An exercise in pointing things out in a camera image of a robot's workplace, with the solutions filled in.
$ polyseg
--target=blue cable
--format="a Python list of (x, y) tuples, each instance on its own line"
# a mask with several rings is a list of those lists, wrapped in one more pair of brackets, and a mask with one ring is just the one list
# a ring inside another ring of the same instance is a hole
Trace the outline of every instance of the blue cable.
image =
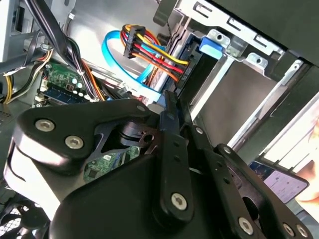
[(157, 101), (161, 94), (142, 83), (143, 80), (152, 72), (153, 65), (150, 64), (146, 67), (146, 69), (135, 79), (114, 59), (107, 44), (107, 41), (110, 39), (120, 39), (120, 31), (110, 31), (106, 34), (102, 43), (102, 54), (112, 71), (141, 95), (152, 101)]

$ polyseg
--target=motherboard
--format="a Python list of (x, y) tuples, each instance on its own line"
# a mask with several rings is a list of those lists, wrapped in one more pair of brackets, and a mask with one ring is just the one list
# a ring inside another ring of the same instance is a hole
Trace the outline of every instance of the motherboard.
[(89, 162), (84, 169), (84, 182), (89, 183), (111, 170), (138, 157), (140, 148), (131, 146), (122, 153), (112, 153), (104, 155), (94, 161)]
[(36, 107), (86, 103), (90, 97), (81, 77), (67, 66), (50, 62), (42, 74), (40, 87), (34, 98)]

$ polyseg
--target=blue plastic tab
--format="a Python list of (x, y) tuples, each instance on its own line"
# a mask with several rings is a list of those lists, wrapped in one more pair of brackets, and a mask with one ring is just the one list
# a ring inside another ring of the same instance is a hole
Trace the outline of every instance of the blue plastic tab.
[(217, 60), (223, 56), (223, 47), (207, 37), (203, 37), (199, 50)]

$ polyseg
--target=green circuit board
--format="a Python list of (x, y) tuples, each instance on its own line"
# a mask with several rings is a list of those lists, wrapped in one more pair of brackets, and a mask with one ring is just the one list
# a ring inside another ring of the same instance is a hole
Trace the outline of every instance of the green circuit board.
[(107, 154), (89, 162), (84, 169), (84, 182), (92, 182), (113, 169), (123, 165), (126, 161), (130, 161), (138, 157), (139, 154), (140, 148), (132, 146), (129, 147), (126, 152)]
[(83, 94), (86, 94), (83, 81), (77, 73), (57, 63), (50, 62), (48, 67), (49, 68), (46, 68), (48, 72), (48, 82), (62, 87), (69, 92), (73, 92), (77, 89), (77, 91), (81, 90)]

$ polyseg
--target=metal screw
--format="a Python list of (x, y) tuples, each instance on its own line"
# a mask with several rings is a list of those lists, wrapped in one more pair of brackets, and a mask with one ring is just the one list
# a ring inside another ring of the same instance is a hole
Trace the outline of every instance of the metal screw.
[(224, 147), (224, 150), (225, 150), (226, 153), (229, 153), (229, 154), (231, 153), (230, 149), (227, 148), (227, 147)]
[(299, 224), (297, 224), (297, 229), (303, 237), (305, 237), (305, 238), (308, 237), (308, 233), (306, 232), (306, 230), (302, 226), (300, 226)]
[(247, 233), (248, 235), (252, 235), (254, 233), (253, 226), (250, 224), (250, 222), (246, 218), (239, 218), (238, 223), (240, 228)]
[(138, 108), (140, 111), (145, 111), (145, 109), (144, 109), (143, 106), (137, 106), (137, 108)]
[(171, 196), (171, 202), (177, 209), (181, 211), (184, 211), (187, 208), (187, 201), (185, 197), (179, 193), (174, 193)]
[(286, 229), (286, 231), (288, 232), (289, 235), (291, 235), (292, 237), (295, 236), (294, 231), (291, 229), (291, 227), (288, 226), (288, 224), (284, 223), (284, 228)]
[(204, 133), (204, 131), (203, 131), (201, 128), (199, 128), (199, 127), (196, 128), (196, 131), (197, 131), (198, 133), (200, 133), (200, 134), (203, 134), (203, 133)]
[(80, 137), (71, 135), (71, 136), (68, 136), (68, 137), (65, 139), (65, 144), (66, 144), (69, 148), (72, 148), (72, 149), (80, 149), (80, 148), (83, 147), (84, 142), (83, 142), (83, 140), (82, 140)]
[(48, 119), (40, 119), (37, 122), (35, 122), (35, 127), (43, 132), (50, 132), (54, 130), (55, 125), (52, 121), (49, 121)]

